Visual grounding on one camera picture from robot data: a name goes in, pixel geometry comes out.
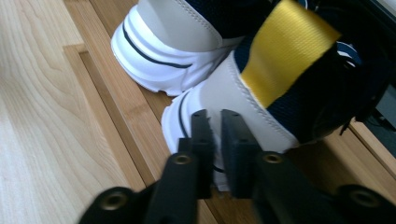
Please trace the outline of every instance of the wooden floor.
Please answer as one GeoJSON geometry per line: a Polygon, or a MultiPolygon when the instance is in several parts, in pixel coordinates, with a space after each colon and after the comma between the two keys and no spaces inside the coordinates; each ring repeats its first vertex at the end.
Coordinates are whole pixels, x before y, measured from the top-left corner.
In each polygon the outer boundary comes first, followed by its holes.
{"type": "Polygon", "coordinates": [[[100,191],[144,187],[66,60],[80,43],[63,0],[0,1],[0,223],[76,223],[100,191]]]}

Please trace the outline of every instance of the wooden panel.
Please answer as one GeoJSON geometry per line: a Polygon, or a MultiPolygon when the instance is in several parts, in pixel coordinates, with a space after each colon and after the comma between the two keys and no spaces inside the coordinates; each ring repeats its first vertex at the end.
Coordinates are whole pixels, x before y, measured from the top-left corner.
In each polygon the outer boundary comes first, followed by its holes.
{"type": "Polygon", "coordinates": [[[64,56],[80,43],[62,0],[0,1],[1,224],[77,223],[102,190],[144,186],[64,56]]]}
{"type": "Polygon", "coordinates": [[[110,37],[88,1],[66,1],[100,76],[92,77],[146,184],[161,175],[169,151],[146,98],[112,55],[110,37]]]}
{"type": "Polygon", "coordinates": [[[320,189],[335,193],[341,185],[360,184],[396,203],[396,180],[350,130],[287,155],[320,189]]]}
{"type": "Polygon", "coordinates": [[[352,122],[350,130],[363,142],[376,159],[396,179],[396,159],[382,143],[360,122],[352,122]]]}
{"type": "MultiPolygon", "coordinates": [[[[95,12],[100,21],[105,26],[109,36],[113,36],[116,28],[122,23],[126,14],[134,6],[136,0],[118,0],[109,2],[108,0],[90,0],[95,12]]],[[[152,92],[145,88],[138,86],[145,96],[151,110],[156,115],[158,121],[161,121],[163,109],[171,104],[171,97],[168,97],[165,92],[152,92]]]]}
{"type": "Polygon", "coordinates": [[[93,85],[90,74],[88,73],[88,71],[91,73],[97,73],[97,70],[95,70],[95,67],[92,64],[92,60],[88,54],[88,51],[85,50],[84,45],[78,45],[64,47],[64,53],[66,54],[67,59],[76,73],[78,82],[88,99],[87,103],[91,106],[92,113],[96,116],[99,125],[102,127],[104,136],[109,144],[109,147],[112,149],[115,159],[120,165],[121,171],[124,173],[125,178],[128,180],[132,189],[143,189],[145,184],[136,167],[134,166],[134,162],[128,154],[128,151],[126,150],[126,147],[123,144],[120,135],[118,134],[117,129],[111,120],[111,117],[107,113],[102,99],[93,85]]]}
{"type": "Polygon", "coordinates": [[[236,200],[229,192],[212,191],[212,198],[205,200],[219,223],[258,223],[251,200],[236,200]]]}

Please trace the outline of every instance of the navy blue lining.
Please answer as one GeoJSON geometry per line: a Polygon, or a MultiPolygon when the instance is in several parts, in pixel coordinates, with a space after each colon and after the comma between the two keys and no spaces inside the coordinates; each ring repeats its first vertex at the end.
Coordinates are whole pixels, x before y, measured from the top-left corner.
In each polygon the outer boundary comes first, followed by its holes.
{"type": "Polygon", "coordinates": [[[348,60],[349,62],[362,65],[361,57],[359,57],[358,52],[352,46],[337,41],[337,50],[346,53],[352,59],[352,61],[348,60]]]}
{"type": "Polygon", "coordinates": [[[222,38],[247,35],[258,29],[273,6],[268,0],[186,0],[222,38]]]}
{"type": "Polygon", "coordinates": [[[217,167],[215,165],[213,165],[213,170],[216,171],[216,172],[219,172],[219,173],[224,173],[223,169],[220,169],[219,167],[217,167]]]}
{"type": "Polygon", "coordinates": [[[125,30],[125,24],[122,24],[122,31],[124,33],[124,37],[125,39],[128,41],[128,43],[131,45],[131,47],[136,50],[136,52],[138,54],[140,54],[140,56],[142,56],[143,58],[145,58],[146,60],[152,62],[152,63],[157,63],[157,64],[162,64],[162,65],[167,65],[167,66],[171,66],[171,67],[175,67],[175,68],[188,68],[190,66],[192,66],[192,64],[178,64],[178,63],[166,63],[166,62],[160,62],[157,61],[155,59],[150,58],[149,56],[147,56],[145,53],[143,53],[143,51],[141,51],[135,44],[134,42],[132,42],[131,38],[129,38],[128,33],[125,30]]]}
{"type": "Polygon", "coordinates": [[[187,93],[183,96],[183,98],[181,99],[181,102],[180,102],[180,106],[178,107],[178,124],[180,125],[180,129],[181,129],[181,131],[183,132],[183,135],[184,135],[185,138],[188,138],[189,135],[187,134],[186,127],[184,127],[183,118],[181,117],[181,107],[183,106],[184,99],[186,99],[186,96],[187,96],[188,94],[189,94],[189,93],[187,92],[187,93]]]}

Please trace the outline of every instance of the wooden board edge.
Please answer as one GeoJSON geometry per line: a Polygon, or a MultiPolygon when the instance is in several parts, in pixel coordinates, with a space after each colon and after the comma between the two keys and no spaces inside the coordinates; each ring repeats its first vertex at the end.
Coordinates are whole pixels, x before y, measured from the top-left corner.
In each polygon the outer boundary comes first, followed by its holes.
{"type": "Polygon", "coordinates": [[[125,179],[132,189],[141,190],[145,187],[143,179],[118,135],[117,129],[108,115],[99,93],[93,85],[89,71],[80,57],[80,54],[84,52],[88,52],[84,44],[64,47],[64,54],[78,79],[79,85],[83,89],[87,102],[98,120],[98,124],[105,135],[117,163],[123,171],[125,179]]]}
{"type": "Polygon", "coordinates": [[[372,132],[360,122],[352,122],[349,129],[361,140],[373,156],[396,179],[396,159],[373,135],[372,132]]]}
{"type": "Polygon", "coordinates": [[[326,142],[332,153],[356,177],[358,184],[396,203],[396,179],[350,129],[341,136],[330,135],[326,142]]]}
{"type": "Polygon", "coordinates": [[[137,85],[125,77],[117,60],[109,56],[113,54],[110,38],[91,3],[66,0],[65,4],[98,69],[99,76],[92,80],[143,180],[149,185],[161,176],[169,155],[161,139],[161,126],[137,85]],[[124,103],[126,99],[130,99],[128,105],[124,103]]]}

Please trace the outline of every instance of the metal screw hole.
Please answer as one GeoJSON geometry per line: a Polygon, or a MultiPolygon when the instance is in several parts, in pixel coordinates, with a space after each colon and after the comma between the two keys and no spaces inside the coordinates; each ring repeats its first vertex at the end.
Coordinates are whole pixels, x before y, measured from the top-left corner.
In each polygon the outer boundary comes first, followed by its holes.
{"type": "Polygon", "coordinates": [[[174,158],[174,163],[178,165],[185,165],[191,162],[191,157],[186,155],[179,155],[174,158]]]}
{"type": "Polygon", "coordinates": [[[370,192],[355,190],[349,193],[349,197],[357,204],[365,207],[378,207],[379,200],[370,192]]]}
{"type": "Polygon", "coordinates": [[[282,162],[282,158],[280,158],[280,156],[278,156],[276,154],[266,155],[263,157],[263,159],[269,163],[281,163],[282,162]]]}
{"type": "Polygon", "coordinates": [[[127,201],[128,197],[124,193],[112,192],[100,202],[100,207],[103,210],[114,211],[123,207],[127,201]]]}

